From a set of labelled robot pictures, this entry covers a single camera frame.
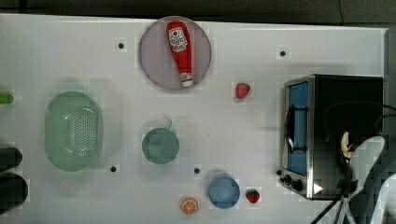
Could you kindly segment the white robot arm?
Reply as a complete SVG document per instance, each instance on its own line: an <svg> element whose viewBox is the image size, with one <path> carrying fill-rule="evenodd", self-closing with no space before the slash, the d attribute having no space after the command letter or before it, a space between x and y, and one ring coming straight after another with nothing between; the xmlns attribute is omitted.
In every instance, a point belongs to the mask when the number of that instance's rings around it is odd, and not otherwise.
<svg viewBox="0 0 396 224"><path fill-rule="evenodd" d="M334 224L395 224L395 147L382 136L369 138L349 165L357 187L341 201Z"/></svg>

